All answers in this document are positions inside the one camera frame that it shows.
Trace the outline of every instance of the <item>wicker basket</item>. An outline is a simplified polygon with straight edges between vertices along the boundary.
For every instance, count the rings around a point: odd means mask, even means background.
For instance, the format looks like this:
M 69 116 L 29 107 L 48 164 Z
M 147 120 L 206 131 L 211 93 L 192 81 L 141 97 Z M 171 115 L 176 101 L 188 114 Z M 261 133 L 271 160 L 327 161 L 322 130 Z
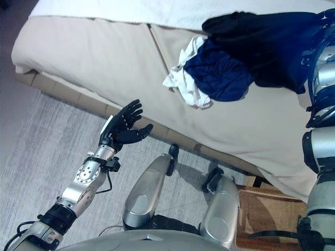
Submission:
M 284 237 L 247 238 L 265 230 L 296 232 L 299 215 L 305 215 L 306 204 L 277 190 L 255 187 L 239 189 L 240 212 L 236 246 L 255 250 L 301 250 L 298 241 Z

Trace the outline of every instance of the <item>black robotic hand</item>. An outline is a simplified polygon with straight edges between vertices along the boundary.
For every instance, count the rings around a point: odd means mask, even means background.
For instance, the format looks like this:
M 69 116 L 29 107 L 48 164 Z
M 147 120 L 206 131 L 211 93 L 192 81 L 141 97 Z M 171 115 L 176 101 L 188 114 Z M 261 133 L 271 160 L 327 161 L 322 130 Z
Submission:
M 115 115 L 102 132 L 99 145 L 108 145 L 118 152 L 124 144 L 136 143 L 147 137 L 153 128 L 152 124 L 139 130 L 131 130 L 134 123 L 142 118 L 141 107 L 142 104 L 137 99 Z

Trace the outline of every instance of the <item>robotic arm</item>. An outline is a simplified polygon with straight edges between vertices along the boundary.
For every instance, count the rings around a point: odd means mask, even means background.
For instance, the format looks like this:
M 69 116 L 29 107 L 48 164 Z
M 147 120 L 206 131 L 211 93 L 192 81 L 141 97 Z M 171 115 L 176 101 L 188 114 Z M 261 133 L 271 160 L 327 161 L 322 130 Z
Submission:
M 263 231 L 249 235 L 296 238 L 303 250 L 335 250 L 335 17 L 326 11 L 321 42 L 303 62 L 308 78 L 311 118 L 303 136 L 305 163 L 318 179 L 309 195 L 307 213 L 298 220 L 297 233 Z
M 115 117 L 105 123 L 97 151 L 88 153 L 84 164 L 78 169 L 73 182 L 45 215 L 39 215 L 26 231 L 18 231 L 19 239 L 5 250 L 55 250 L 63 240 L 72 223 L 86 210 L 97 193 L 111 190 L 109 172 L 120 168 L 114 155 L 124 144 L 132 144 L 146 138 L 153 128 L 152 124 L 139 130 L 131 130 L 141 119 L 141 103 L 137 99 L 125 106 Z M 97 192 L 108 178 L 110 189 Z

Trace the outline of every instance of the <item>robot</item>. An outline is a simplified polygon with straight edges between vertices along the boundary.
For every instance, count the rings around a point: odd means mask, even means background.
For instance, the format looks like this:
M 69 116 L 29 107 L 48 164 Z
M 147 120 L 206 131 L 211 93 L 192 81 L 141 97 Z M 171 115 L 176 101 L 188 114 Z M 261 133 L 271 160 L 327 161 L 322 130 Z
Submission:
M 325 25 L 322 41 L 303 55 L 312 69 L 308 76 L 311 118 L 306 127 L 314 128 L 303 136 L 305 163 L 318 179 L 309 195 L 307 213 L 298 219 L 297 232 L 263 231 L 250 238 L 283 236 L 296 238 L 302 250 L 335 250 L 335 22 Z M 109 172 L 118 172 L 114 155 L 124 144 L 145 139 L 153 128 L 149 124 L 132 130 L 143 112 L 139 100 L 125 106 L 105 123 L 96 152 L 88 153 L 73 182 L 39 221 L 21 231 L 7 243 L 5 251 L 55 250 L 72 223 L 91 204 Z M 86 250 L 229 250 L 236 233 L 239 210 L 238 191 L 233 181 L 215 170 L 203 189 L 214 197 L 199 227 L 176 219 L 155 215 L 165 176 L 172 175 L 178 146 L 155 159 L 136 182 L 125 201 L 123 213 L 126 231 L 109 234 L 62 248 Z

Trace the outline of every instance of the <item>white cloth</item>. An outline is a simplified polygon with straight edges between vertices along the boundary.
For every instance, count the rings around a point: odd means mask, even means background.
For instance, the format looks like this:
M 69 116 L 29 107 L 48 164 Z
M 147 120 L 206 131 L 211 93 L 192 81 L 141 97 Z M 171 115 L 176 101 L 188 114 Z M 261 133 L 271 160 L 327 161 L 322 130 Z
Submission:
M 39 0 L 30 17 L 66 16 L 202 30 L 210 17 L 235 11 L 268 14 L 334 8 L 333 0 Z
M 185 102 L 190 106 L 206 108 L 209 106 L 210 98 L 196 86 L 194 79 L 184 70 L 187 60 L 193 58 L 198 48 L 205 42 L 206 36 L 197 35 L 191 38 L 185 50 L 181 50 L 179 64 L 170 68 L 170 74 L 163 81 L 166 87 L 178 88 Z

